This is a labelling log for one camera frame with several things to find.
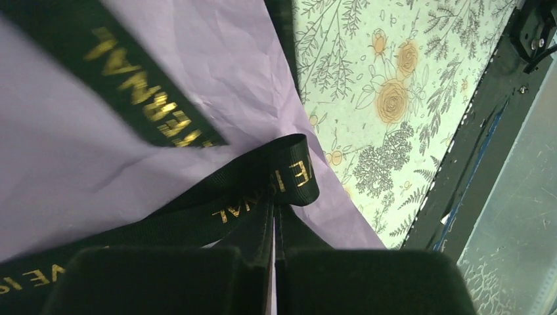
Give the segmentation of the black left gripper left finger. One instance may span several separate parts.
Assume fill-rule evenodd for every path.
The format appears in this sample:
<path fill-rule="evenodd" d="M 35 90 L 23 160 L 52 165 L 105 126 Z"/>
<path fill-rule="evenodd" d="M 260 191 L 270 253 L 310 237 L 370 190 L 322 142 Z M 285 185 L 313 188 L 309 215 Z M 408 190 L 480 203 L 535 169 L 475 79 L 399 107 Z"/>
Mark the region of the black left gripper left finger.
<path fill-rule="evenodd" d="M 115 247 L 79 253 L 44 314 L 265 314 L 273 204 L 210 248 Z"/>

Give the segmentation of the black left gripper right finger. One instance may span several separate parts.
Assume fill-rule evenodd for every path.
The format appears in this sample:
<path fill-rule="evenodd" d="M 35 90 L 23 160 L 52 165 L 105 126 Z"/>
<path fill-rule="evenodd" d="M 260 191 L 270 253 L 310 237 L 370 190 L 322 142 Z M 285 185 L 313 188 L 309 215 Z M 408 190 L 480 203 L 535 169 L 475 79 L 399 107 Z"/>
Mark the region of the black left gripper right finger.
<path fill-rule="evenodd" d="M 474 314 L 454 262 L 436 251 L 334 249 L 289 206 L 275 210 L 279 314 Z"/>

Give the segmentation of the pink and purple wrapping paper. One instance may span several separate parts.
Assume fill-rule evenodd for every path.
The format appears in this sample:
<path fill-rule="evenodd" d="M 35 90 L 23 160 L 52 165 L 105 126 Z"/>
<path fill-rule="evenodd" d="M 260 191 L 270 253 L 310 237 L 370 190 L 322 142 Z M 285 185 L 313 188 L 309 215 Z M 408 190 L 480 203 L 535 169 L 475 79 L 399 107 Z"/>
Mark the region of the pink and purple wrapping paper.
<path fill-rule="evenodd" d="M 139 221 L 232 159 L 307 135 L 320 195 L 296 213 L 336 248 L 383 243 L 330 168 L 263 1 L 107 1 L 227 139 L 157 148 L 1 20 L 1 259 Z"/>

